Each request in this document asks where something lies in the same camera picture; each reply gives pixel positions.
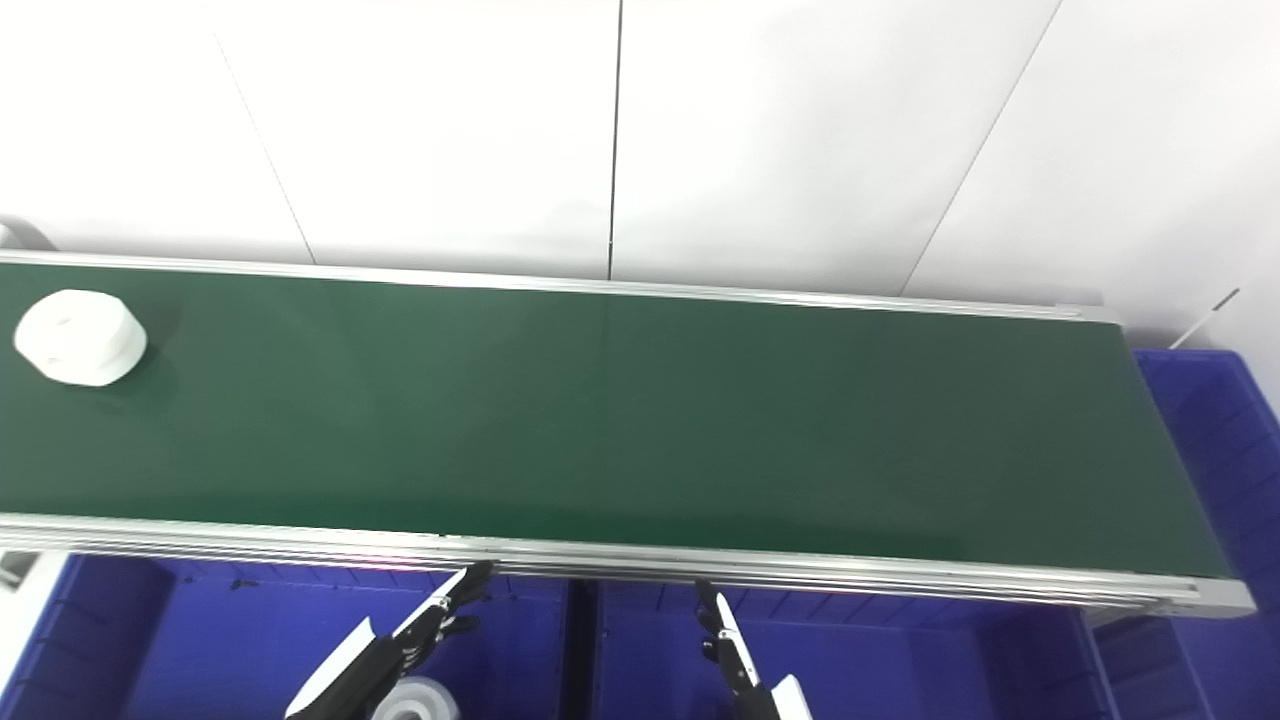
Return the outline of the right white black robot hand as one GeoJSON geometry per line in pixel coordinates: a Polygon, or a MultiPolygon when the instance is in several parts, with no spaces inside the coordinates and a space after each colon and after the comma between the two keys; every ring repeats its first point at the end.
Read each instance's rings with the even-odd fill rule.
{"type": "Polygon", "coordinates": [[[698,621],[707,633],[701,653],[719,669],[733,700],[733,716],[810,719],[812,711],[796,676],[787,675],[773,687],[762,682],[724,594],[707,579],[695,580],[695,591],[698,621]]]}

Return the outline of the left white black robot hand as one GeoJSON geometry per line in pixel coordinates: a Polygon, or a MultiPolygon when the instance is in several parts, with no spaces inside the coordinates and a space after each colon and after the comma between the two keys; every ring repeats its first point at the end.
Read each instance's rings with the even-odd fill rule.
{"type": "Polygon", "coordinates": [[[449,635],[471,632],[460,616],[486,593],[493,561],[456,571],[416,606],[390,634],[379,635],[365,618],[303,682],[285,719],[460,719],[454,696],[440,682],[413,673],[449,635]]]}

